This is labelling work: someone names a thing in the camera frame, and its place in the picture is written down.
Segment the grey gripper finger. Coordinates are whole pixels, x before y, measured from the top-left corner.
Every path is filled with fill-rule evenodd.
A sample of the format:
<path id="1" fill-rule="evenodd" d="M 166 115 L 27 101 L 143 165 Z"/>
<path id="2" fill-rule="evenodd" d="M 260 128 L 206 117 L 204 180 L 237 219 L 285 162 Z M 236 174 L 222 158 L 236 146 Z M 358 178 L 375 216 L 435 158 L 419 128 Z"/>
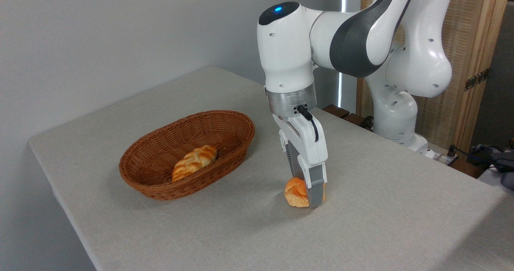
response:
<path id="1" fill-rule="evenodd" d="M 324 184 L 327 182 L 325 162 L 309 168 L 303 165 L 302 171 L 310 208 L 317 208 L 323 203 Z"/>
<path id="2" fill-rule="evenodd" d="M 291 140 L 288 138 L 288 134 L 288 132 L 280 132 L 281 148 L 288 159 L 288 165 L 290 167 L 292 176 L 305 180 L 302 165 L 298 159 L 298 156 L 302 154 L 302 151 L 305 151 L 304 144 L 295 135 L 293 135 Z"/>

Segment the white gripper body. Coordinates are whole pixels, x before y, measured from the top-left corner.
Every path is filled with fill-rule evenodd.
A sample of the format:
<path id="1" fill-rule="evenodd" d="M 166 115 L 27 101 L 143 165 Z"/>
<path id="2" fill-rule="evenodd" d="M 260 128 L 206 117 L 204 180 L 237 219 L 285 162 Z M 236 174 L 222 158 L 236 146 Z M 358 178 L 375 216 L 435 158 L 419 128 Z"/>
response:
<path id="1" fill-rule="evenodd" d="M 312 116 L 306 119 L 303 115 L 294 117 L 280 117 L 273 115 L 279 126 L 280 132 L 288 132 L 288 138 L 292 140 L 293 135 L 298 137 L 304 144 L 305 151 L 302 151 L 301 158 L 308 167 L 323 163 L 328 158 L 326 141 L 323 128 L 320 122 Z"/>

